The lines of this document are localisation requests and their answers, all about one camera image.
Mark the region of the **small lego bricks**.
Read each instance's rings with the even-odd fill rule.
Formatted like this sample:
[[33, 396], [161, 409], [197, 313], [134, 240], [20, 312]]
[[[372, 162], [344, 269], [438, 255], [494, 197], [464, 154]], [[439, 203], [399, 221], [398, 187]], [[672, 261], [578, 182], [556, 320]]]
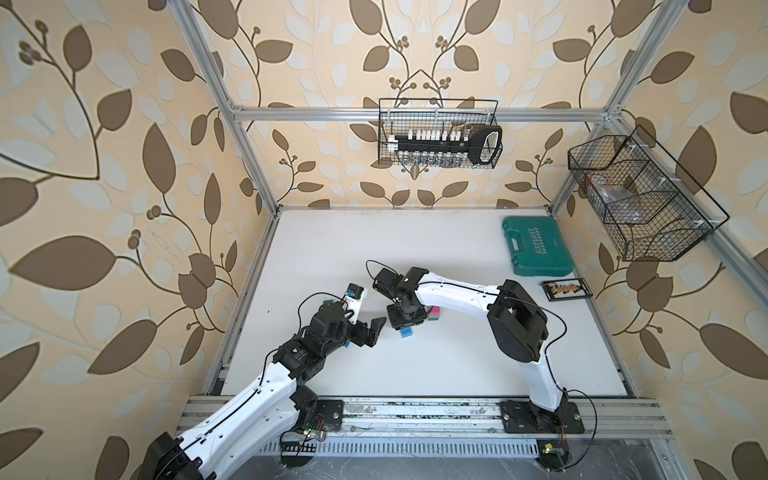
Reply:
[[439, 307], [432, 306], [427, 311], [427, 321], [437, 321], [440, 318], [441, 310]]

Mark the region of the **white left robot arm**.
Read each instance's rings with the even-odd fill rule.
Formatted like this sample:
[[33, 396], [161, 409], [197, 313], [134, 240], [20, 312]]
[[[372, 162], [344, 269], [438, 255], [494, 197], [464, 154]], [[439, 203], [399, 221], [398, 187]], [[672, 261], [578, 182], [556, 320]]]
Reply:
[[267, 355], [262, 374], [194, 427], [159, 435], [147, 448], [138, 479], [227, 479], [275, 437], [316, 417], [317, 395], [306, 383], [336, 350], [373, 347], [387, 322], [357, 319], [362, 302], [321, 305], [309, 324]]

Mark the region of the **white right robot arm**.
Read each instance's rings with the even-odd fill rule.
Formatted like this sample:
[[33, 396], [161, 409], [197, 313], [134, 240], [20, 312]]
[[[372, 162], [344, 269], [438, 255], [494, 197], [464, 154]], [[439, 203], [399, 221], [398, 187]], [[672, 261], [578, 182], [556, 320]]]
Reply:
[[518, 282], [474, 285], [419, 267], [404, 274], [383, 268], [373, 277], [373, 288], [390, 301], [387, 315], [396, 330], [420, 325], [444, 309], [487, 320], [500, 351], [521, 364], [532, 410], [563, 411], [567, 392], [554, 379], [545, 353], [548, 316]]

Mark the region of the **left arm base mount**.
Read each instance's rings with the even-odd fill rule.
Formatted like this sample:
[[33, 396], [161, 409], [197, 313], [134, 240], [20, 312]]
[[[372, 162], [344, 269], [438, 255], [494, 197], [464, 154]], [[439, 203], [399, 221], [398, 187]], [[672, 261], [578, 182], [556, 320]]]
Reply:
[[296, 405], [298, 419], [292, 430], [319, 429], [339, 432], [344, 420], [344, 401], [338, 399], [314, 399]]

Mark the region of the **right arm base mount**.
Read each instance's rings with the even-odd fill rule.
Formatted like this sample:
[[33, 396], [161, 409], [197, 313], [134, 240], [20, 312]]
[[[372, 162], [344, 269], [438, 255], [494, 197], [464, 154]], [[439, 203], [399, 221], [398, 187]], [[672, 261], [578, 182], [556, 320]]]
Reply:
[[583, 434], [586, 429], [577, 405], [564, 397], [554, 412], [531, 401], [499, 403], [503, 429], [508, 434]]

